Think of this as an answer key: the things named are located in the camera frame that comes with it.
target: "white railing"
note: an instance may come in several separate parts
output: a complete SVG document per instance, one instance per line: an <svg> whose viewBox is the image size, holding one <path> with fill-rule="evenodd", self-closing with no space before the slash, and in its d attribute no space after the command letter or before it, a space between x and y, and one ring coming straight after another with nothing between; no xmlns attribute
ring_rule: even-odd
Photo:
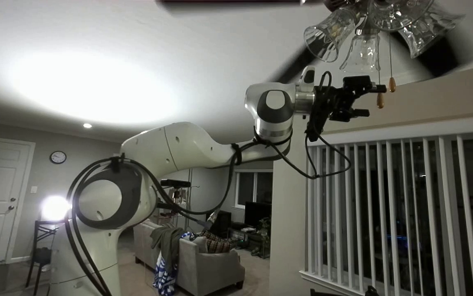
<svg viewBox="0 0 473 296"><path fill-rule="evenodd" d="M344 294L473 296L473 134L336 144L307 182L305 274ZM346 161L312 146L321 172Z"/></svg>

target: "white robotic arm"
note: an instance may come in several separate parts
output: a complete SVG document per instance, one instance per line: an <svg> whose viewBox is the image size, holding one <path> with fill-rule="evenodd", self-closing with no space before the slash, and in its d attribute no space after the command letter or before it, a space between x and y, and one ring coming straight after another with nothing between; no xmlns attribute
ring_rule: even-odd
<svg viewBox="0 0 473 296"><path fill-rule="evenodd" d="M294 113L310 115L307 133L315 138L328 116L349 120L358 115L351 103L369 90L382 88L372 87L369 77L344 79L343 88L315 87L313 72L298 84L251 85L244 107L254 138L241 146L220 144L193 123L172 123L128 138L119 158L88 166L70 185L72 217L54 238L50 292L118 296L118 236L152 212L154 187L162 176L287 154Z"/></svg>

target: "gray sofa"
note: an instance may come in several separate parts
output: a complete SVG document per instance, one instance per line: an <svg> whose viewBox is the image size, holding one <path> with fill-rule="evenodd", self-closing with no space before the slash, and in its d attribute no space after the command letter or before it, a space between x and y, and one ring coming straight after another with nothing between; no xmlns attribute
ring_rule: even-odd
<svg viewBox="0 0 473 296"><path fill-rule="evenodd" d="M136 261L156 269L157 248L151 248L151 232L161 225L149 218L138 223L134 232ZM180 238L177 286L193 296L205 296L218 289L234 286L241 287L244 269L239 266L239 256L234 250L228 253L206 253L205 238Z"/></svg>

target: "white wall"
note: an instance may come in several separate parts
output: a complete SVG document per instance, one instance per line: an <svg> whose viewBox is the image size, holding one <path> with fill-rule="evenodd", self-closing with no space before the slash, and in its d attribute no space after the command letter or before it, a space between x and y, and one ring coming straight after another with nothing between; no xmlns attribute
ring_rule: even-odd
<svg viewBox="0 0 473 296"><path fill-rule="evenodd" d="M206 210L218 204L225 189L225 169L190 169L190 208ZM195 222L188 222L192 230L202 230Z"/></svg>
<svg viewBox="0 0 473 296"><path fill-rule="evenodd" d="M354 131L358 136L367 133L371 138L395 136L392 133L399 133L399 130L381 131L379 128L473 116L473 70L399 87L395 93L386 97L386 107L379 110L376 98L366 95L356 105L369 108L369 118L359 118L351 123L330 123L323 136L333 136L335 141L340 141L341 134L346 138ZM302 167L305 161L303 130L305 121L297 118L289 153L289 158ZM285 162L275 161L272 194L269 291L274 296L308 294L308 287L313 284L298 276L305 264L305 179L287 167Z"/></svg>
<svg viewBox="0 0 473 296"><path fill-rule="evenodd" d="M65 194L75 174L95 159L119 151L119 143L73 138L55 133L21 130L0 125L0 138L36 143L29 179L26 184L21 217L16 220L18 235L13 258L27 256L32 238L32 222L39 217L39 204L49 194ZM52 164L49 154L54 149L67 153L64 164Z"/></svg>

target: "wire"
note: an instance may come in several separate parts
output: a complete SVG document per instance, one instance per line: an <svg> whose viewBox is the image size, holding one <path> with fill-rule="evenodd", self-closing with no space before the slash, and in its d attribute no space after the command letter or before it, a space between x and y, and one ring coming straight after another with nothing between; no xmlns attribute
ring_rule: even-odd
<svg viewBox="0 0 473 296"><path fill-rule="evenodd" d="M244 149L248 149L248 148L251 148L251 146L256 146L256 144L259 144L259 143L249 141L249 143L243 144L243 146L239 148L239 151L244 151ZM183 217L187 217L187 218L192 218L190 215L205 215L205 213L210 213L210 212L218 210L218 208L223 205L223 202L225 202L226 197L228 197L229 187L231 187L231 184L233 184L233 172L234 172L234 164L236 164L236 154L238 154L238 153L234 151L233 156L229 158L229 167L228 167L228 176L226 176L226 185L225 185L223 197L220 199L220 202L218 202L216 205L213 205L213 207L208 208L208 210L190 210L190 208L180 207L179 204L175 204L175 202L167 195L167 192L162 189L162 185L159 184L159 181L151 174L151 171L147 171L144 166L141 166L139 162L136 162L136 161L133 161L133 159L129 159L129 161L133 161L136 166L139 166L139 169L142 169L142 171L151 177L151 181L154 182L154 187L156 187L157 194L164 199L164 202L174 205L174 208L177 210L177 213L180 213L180 215L183 215Z"/></svg>
<svg viewBox="0 0 473 296"><path fill-rule="evenodd" d="M300 176L307 177L307 179L320 179L320 177L328 177L328 176L335 176L335 174L341 174L341 172L346 172L349 167L351 167L351 159L343 153L340 151L336 146L330 144L328 141L325 141L321 136L318 136L320 141L323 144L326 144L330 149L333 149L336 154L340 154L344 161L346 161L346 166L343 169L338 169L338 171L331 171L331 172L323 172L323 174L317 174L317 167L315 167L315 162L308 153L308 146L307 146L307 136L305 136L305 154L307 154L307 159L312 166L312 174L307 174L305 171L302 171L300 167L297 167L294 162L290 162L289 158L284 156L284 153L279 151L277 144L271 144L272 149L282 158L282 161L285 161L292 169L295 169Z"/></svg>
<svg viewBox="0 0 473 296"><path fill-rule="evenodd" d="M323 85L323 79L325 79L325 77L328 77L328 85L326 85L326 87L330 87L331 82L333 82L330 70L321 72L321 75L320 75L320 84L318 84L318 85L320 85L320 87Z"/></svg>
<svg viewBox="0 0 473 296"><path fill-rule="evenodd" d="M111 161L111 158L106 158L106 159L98 159L98 161L93 161L90 162L87 167L83 167L77 176L75 179L72 181L72 184L69 185L69 190L67 190L67 195L72 197L72 202L73 202L73 190L75 190L75 185L87 179L96 167L100 167L101 162L105 161ZM106 286L106 282L103 281L100 271L96 269L92 256L88 255L88 250L85 246L85 243L82 241L80 238L80 232L78 232L78 227L77 227L77 218L75 218L75 212L72 210L72 223L69 220L65 220L65 232L67 232L67 238L69 238L69 243L70 243L70 248L72 248L72 253L77 259L77 263L80 264L80 268L83 269L85 276L90 279L90 282L98 289L100 294L103 296L110 296L110 289ZM77 250L77 245L75 245L75 240L73 240L73 233L80 243L80 248L83 250L83 255L87 256L87 261L90 263L93 273L90 273L88 266L85 264L85 261L82 259L82 255L78 253Z"/></svg>

